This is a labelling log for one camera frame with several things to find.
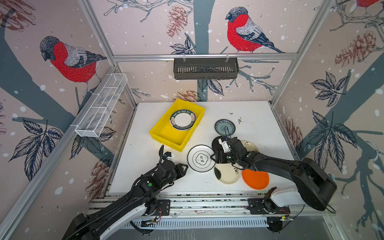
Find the cream plate black brushstroke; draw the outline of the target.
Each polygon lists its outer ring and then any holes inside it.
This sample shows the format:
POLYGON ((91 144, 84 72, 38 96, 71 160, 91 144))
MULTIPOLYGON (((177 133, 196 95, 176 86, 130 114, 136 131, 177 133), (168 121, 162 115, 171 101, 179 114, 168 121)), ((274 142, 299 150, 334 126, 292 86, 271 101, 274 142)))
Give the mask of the cream plate black brushstroke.
POLYGON ((224 184, 234 184, 240 178, 240 170, 231 164, 216 164, 214 170, 216 178, 224 184))

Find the blue floral green plate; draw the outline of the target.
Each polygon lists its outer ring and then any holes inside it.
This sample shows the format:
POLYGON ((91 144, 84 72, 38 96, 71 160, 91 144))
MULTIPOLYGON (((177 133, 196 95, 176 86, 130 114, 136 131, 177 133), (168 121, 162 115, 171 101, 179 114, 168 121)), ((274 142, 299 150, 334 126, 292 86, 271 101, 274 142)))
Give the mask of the blue floral green plate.
POLYGON ((215 131, 221 136, 231 136, 236 131, 235 124, 227 119, 221 119, 216 121, 214 128, 215 131))

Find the white plate green clover motif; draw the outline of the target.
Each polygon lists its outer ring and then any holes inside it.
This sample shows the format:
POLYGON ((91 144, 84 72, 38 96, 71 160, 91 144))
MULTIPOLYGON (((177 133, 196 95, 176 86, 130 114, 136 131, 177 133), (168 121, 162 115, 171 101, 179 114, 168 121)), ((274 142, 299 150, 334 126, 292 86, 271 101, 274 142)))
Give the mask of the white plate green clover motif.
POLYGON ((216 163, 211 159, 211 155, 214 151, 211 147, 206 145, 194 146, 187 156, 188 165, 194 171, 199 173, 205 173, 210 171, 216 163))

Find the yellow plastic bin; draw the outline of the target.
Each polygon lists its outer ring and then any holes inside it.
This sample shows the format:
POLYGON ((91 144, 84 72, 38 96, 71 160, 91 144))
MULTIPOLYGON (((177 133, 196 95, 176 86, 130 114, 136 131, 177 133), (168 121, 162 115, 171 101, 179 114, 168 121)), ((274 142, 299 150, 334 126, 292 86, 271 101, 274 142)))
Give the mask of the yellow plastic bin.
POLYGON ((166 113, 160 118, 155 126, 150 130, 151 137, 159 143, 166 145, 176 151, 182 152, 186 147, 187 143, 191 139, 197 126, 203 119, 205 114, 205 108, 191 102, 176 100, 166 113), (197 120, 194 126, 187 131, 178 131, 174 129, 170 124, 171 115, 178 110, 190 110, 193 111, 197 120))

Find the green-rimmed plate edge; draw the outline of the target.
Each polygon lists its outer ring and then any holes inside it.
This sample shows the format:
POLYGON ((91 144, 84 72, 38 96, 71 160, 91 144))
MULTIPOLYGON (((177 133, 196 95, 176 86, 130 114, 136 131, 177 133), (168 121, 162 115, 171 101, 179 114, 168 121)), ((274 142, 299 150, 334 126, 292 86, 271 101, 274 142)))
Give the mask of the green-rimmed plate edge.
POLYGON ((187 131, 194 126, 196 120, 197 116, 193 111, 182 109, 171 115, 170 124, 178 131, 187 131))

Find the black glossy plate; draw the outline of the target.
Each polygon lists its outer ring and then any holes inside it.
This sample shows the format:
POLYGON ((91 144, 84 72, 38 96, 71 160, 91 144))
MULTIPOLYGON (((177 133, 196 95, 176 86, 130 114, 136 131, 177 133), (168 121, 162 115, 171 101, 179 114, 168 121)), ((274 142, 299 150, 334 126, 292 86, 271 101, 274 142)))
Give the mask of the black glossy plate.
POLYGON ((223 146, 219 143, 219 140, 222 138, 222 136, 218 136, 216 138, 214 138, 214 140, 212 141, 212 149, 214 152, 219 152, 219 151, 223 151, 223 146))

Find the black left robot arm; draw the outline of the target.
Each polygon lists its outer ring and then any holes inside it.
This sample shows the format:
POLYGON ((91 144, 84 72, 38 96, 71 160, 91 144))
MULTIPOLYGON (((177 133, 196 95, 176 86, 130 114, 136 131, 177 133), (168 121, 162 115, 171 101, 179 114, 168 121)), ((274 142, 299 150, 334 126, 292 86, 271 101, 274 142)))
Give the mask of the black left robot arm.
POLYGON ((131 190, 98 212, 76 216, 64 240, 106 240, 131 220, 151 214, 157 205, 156 196, 184 177, 188 165, 163 160, 155 168, 137 178, 131 190))

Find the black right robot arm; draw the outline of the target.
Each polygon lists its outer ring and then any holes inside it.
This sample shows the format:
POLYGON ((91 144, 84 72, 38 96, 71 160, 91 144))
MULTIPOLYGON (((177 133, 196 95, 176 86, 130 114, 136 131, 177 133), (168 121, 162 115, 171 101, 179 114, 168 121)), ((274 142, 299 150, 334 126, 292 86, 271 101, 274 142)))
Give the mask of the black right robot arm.
POLYGON ((240 166, 241 170, 267 172, 295 183, 303 201, 311 208, 324 211, 335 191, 336 183, 312 159, 290 161, 247 151, 238 138, 216 137, 211 159, 216 164, 240 166))

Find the cream plate under right gripper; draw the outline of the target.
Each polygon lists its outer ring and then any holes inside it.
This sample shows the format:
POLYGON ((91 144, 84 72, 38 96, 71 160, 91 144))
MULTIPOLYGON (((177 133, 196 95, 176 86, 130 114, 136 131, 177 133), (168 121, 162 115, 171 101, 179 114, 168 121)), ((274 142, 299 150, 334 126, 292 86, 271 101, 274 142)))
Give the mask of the cream plate under right gripper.
POLYGON ((241 140, 242 145, 248 152, 258 152, 259 149, 253 142, 247 140, 241 140))

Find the orange plate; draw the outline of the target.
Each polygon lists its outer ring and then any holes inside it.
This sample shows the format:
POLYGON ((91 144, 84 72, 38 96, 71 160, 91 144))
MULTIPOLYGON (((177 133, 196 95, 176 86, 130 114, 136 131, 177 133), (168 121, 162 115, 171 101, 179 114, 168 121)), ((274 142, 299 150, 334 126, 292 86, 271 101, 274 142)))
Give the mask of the orange plate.
POLYGON ((270 182, 270 177, 267 172, 243 170, 242 177, 244 182, 254 190, 263 190, 270 182))

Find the black hanging basket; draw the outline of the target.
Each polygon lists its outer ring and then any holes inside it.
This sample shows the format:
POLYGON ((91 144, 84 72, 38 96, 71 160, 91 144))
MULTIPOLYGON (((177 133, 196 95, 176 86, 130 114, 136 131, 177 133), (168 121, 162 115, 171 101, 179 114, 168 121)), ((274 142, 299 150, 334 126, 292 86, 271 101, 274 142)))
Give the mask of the black hanging basket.
POLYGON ((230 80, 239 73, 237 58, 186 58, 174 60, 176 80, 230 80))

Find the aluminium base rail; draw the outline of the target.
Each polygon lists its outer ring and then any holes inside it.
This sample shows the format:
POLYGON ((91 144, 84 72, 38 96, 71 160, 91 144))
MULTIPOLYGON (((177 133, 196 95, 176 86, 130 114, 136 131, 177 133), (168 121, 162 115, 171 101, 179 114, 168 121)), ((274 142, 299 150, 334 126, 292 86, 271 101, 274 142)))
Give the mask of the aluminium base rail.
POLYGON ((167 194, 158 196, 154 216, 133 219, 140 229, 147 231, 173 229, 207 229, 230 227, 269 227, 274 220, 282 224, 299 217, 326 216, 327 211, 316 211, 309 206, 294 205, 277 208, 267 213, 263 195, 251 194, 167 194))

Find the aluminium frame post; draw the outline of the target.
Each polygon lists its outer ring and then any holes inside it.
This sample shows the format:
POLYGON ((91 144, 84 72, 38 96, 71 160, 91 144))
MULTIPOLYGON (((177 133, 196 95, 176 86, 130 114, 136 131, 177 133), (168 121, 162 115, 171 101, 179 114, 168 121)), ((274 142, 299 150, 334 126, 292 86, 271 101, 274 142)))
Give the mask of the aluminium frame post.
POLYGON ((306 52, 308 51, 312 41, 315 39, 316 34, 318 33, 319 29, 321 28, 321 25, 323 24, 324 20, 327 17, 327 14, 329 13, 334 1, 331 0, 324 0, 321 2, 320 6, 316 10, 316 14, 314 16, 314 19, 312 20, 302 43, 300 44, 297 56, 294 60, 292 60, 290 66, 288 67, 284 77, 282 78, 282 81, 280 85, 278 86, 272 100, 271 100, 271 106, 274 108, 277 103, 279 102, 279 99, 284 93, 285 88, 287 87, 290 79, 293 77, 295 71, 297 70, 298 66, 300 65, 301 61, 303 60, 306 52))

